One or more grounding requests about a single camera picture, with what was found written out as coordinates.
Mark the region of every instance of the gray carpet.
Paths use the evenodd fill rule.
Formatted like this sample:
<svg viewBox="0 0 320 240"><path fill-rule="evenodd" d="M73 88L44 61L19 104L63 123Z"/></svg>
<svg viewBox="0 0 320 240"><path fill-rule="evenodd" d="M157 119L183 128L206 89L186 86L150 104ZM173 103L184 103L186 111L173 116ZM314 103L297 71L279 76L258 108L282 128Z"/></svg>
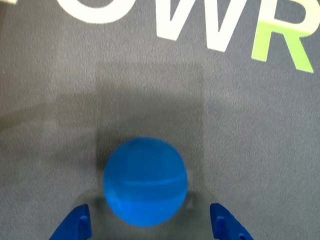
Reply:
<svg viewBox="0 0 320 240"><path fill-rule="evenodd" d="M218 1L220 24L228 4ZM48 239L87 203L95 240L209 240L214 202L254 239L319 239L320 30L302 39L314 73L296 70L280 34L267 62L253 60L259 8L247 1L219 52L203 0L176 41L157 37L154 0L108 24L56 0L0 3L0 239ZM278 1L276 18L304 15ZM136 136L171 143L188 170L184 206L154 228L126 225L102 194L108 156Z"/></svg>

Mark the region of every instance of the blurred ball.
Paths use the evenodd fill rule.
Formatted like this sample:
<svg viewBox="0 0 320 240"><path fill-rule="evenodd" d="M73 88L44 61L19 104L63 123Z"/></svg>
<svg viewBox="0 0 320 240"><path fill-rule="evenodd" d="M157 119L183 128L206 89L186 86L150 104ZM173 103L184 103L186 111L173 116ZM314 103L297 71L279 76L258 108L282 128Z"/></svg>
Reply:
<svg viewBox="0 0 320 240"><path fill-rule="evenodd" d="M187 190L183 159L172 146L156 138L124 143L104 169L107 204L120 219L136 227L169 220L184 203Z"/></svg>

